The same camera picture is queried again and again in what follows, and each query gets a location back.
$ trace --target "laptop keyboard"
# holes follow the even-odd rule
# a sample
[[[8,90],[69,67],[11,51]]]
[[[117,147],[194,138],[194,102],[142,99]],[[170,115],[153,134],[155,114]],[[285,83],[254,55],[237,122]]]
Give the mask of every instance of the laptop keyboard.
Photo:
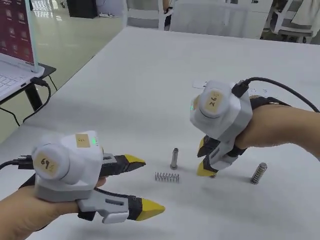
[[[23,76],[10,76],[10,75],[4,75],[3,73],[0,73],[0,92],[8,89],[9,87],[19,84],[24,80]]]

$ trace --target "coil spring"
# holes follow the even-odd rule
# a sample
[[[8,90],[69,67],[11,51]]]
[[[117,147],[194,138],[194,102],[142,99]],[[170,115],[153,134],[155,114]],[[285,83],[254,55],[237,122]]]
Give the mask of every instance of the coil spring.
[[[179,182],[180,175],[175,173],[167,173],[167,172],[155,172],[154,180],[163,181],[163,182]]]
[[[255,185],[258,184],[261,177],[263,176],[263,174],[267,170],[267,168],[268,168],[268,166],[266,163],[264,163],[264,162],[260,163],[251,178],[251,183],[255,184]]]

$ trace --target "human hand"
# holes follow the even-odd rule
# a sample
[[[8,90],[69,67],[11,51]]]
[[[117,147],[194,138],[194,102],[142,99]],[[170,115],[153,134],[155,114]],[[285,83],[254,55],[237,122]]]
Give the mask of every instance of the human hand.
[[[240,149],[273,147],[290,143],[295,128],[295,111],[301,109],[278,104],[264,105],[253,110],[245,130],[236,138]]]
[[[245,130],[235,139],[240,149],[295,144],[320,160],[320,113],[278,104],[253,110]]]
[[[105,177],[100,178],[96,186],[105,182]],[[78,213],[79,209],[75,201],[40,200],[34,196],[34,186],[26,186],[0,201],[0,211],[0,239],[24,240],[59,216]]]

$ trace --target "number label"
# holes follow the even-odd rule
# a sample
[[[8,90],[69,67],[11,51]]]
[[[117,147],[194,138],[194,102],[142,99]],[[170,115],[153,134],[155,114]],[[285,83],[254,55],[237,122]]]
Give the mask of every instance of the number label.
[[[75,135],[77,148],[90,148],[90,141],[88,134],[76,134]]]
[[[199,96],[197,96],[193,101],[193,110],[197,109],[199,102]]]
[[[222,98],[223,98],[223,95],[220,92],[211,91],[205,103],[205,109],[215,114],[219,108]]]
[[[50,175],[51,177],[54,177],[59,164],[47,157],[44,153],[40,152],[37,156],[35,161],[33,162],[33,165],[37,168],[38,171],[43,171],[44,173]]]

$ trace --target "floor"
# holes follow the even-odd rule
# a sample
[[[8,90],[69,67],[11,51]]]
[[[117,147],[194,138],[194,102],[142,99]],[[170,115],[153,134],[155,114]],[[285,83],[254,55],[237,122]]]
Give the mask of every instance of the floor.
[[[32,0],[36,50],[40,63],[53,66],[52,74],[60,88],[102,49],[122,29],[120,18],[71,18],[58,0]],[[47,99],[46,89],[38,89],[41,99]],[[21,122],[32,113],[24,93],[1,106],[14,112]],[[10,114],[0,111],[0,143],[18,126]]]

